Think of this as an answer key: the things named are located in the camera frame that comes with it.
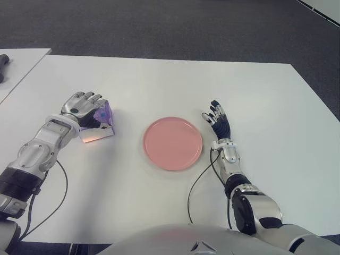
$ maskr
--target floor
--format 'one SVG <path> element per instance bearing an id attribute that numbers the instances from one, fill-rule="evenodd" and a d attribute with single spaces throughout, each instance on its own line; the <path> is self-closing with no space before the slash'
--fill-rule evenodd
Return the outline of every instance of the floor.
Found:
<path id="1" fill-rule="evenodd" d="M 340 120 L 340 29 L 296 0 L 2 0 L 0 24 L 0 48 L 290 63 Z"/>

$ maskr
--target small box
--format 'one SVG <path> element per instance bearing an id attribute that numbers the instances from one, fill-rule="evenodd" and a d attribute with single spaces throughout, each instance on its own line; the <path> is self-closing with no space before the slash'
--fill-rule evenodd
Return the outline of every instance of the small box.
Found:
<path id="1" fill-rule="evenodd" d="M 92 142 L 115 134 L 113 129 L 113 114 L 108 101 L 95 112 L 93 117 L 95 119 L 94 122 L 100 122 L 100 126 L 91 129 L 82 127 L 79 136 L 83 142 Z"/>

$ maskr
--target humanoid robot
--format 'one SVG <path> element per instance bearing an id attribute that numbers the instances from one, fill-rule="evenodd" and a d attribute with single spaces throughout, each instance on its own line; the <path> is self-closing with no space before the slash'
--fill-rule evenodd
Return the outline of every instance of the humanoid robot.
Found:
<path id="1" fill-rule="evenodd" d="M 95 111 L 106 100 L 93 92 L 74 94 L 59 115 L 47 117 L 35 137 L 25 143 L 15 161 L 0 175 L 0 255 L 18 243 L 18 219 L 32 195 L 37 195 L 59 150 L 78 136 L 80 127 L 100 127 Z M 213 114 L 202 117 L 217 135 L 212 151 L 218 152 L 218 175 L 226 199 L 231 201 L 239 232 L 195 224 L 165 225 L 136 234 L 104 250 L 102 255 L 126 254 L 340 254 L 340 246 L 296 225 L 283 224 L 276 202 L 254 186 L 240 170 L 236 144 L 222 106 L 211 102 Z"/>

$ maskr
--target another table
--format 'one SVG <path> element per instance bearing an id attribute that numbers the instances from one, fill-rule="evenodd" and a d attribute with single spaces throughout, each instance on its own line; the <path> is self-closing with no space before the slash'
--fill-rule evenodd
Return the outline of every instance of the another table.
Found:
<path id="1" fill-rule="evenodd" d="M 46 56 L 0 106 L 0 165 L 71 94 L 89 90 L 109 100 L 116 136 L 74 139 L 59 153 L 67 200 L 25 241 L 114 243 L 148 227 L 188 223 L 188 192 L 216 139 L 201 118 L 212 99 L 228 114 L 243 171 L 279 204 L 284 223 L 340 233 L 340 123 L 291 65 Z M 158 169 L 144 155 L 144 131 L 164 116 L 185 118 L 202 134 L 203 153 L 187 170 Z M 32 226 L 64 188 L 56 165 L 35 200 Z M 227 226 L 226 197 L 212 171 L 197 183 L 190 206 L 195 223 Z"/>
<path id="2" fill-rule="evenodd" d="M 3 73 L 5 79 L 0 83 L 0 104 L 50 51 L 51 49 L 0 49 L 0 55 L 6 54 L 10 58 Z"/>

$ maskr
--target robot finger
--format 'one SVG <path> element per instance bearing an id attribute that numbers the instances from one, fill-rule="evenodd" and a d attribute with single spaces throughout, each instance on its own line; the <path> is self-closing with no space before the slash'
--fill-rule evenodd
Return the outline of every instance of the robot finger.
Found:
<path id="1" fill-rule="evenodd" d="M 216 109 L 218 110 L 218 112 L 221 114 L 221 116 L 222 116 L 223 118 L 226 117 L 225 111 L 224 111 L 224 109 L 223 109 L 223 107 L 222 107 L 221 105 L 218 105 L 218 106 L 216 107 Z"/>
<path id="2" fill-rule="evenodd" d="M 214 106 L 211 106 L 210 110 L 213 112 L 215 116 L 217 116 L 216 108 Z"/>
<path id="3" fill-rule="evenodd" d="M 103 106 L 106 103 L 106 101 L 107 101 L 106 99 L 98 100 L 94 102 L 94 105 L 99 108 Z"/>
<path id="4" fill-rule="evenodd" d="M 219 105 L 219 102 L 214 100 L 214 101 L 211 102 L 211 105 L 216 108 Z"/>
<path id="5" fill-rule="evenodd" d="M 99 98 L 102 98 L 102 96 L 101 96 L 100 94 L 97 94 L 97 95 L 91 97 L 91 98 L 89 99 L 89 101 L 91 101 L 92 103 L 94 103 L 94 102 L 97 101 Z"/>
<path id="6" fill-rule="evenodd" d="M 81 97 L 85 98 L 86 100 L 89 99 L 90 96 L 93 96 L 94 93 L 92 91 L 85 93 Z"/>
<path id="7" fill-rule="evenodd" d="M 81 97 L 84 94 L 85 94 L 84 92 L 79 91 L 79 92 L 75 93 L 72 97 Z"/>
<path id="8" fill-rule="evenodd" d="M 214 119 L 212 119 L 208 114 L 206 114 L 206 113 L 202 113 L 202 117 L 203 117 L 203 119 L 206 121 L 206 122 L 208 122 L 211 126 L 212 125 L 215 125 L 215 121 L 214 121 Z"/>
<path id="9" fill-rule="evenodd" d="M 216 118 L 213 114 L 209 113 L 208 115 L 210 116 L 210 118 L 212 118 L 216 122 Z"/>

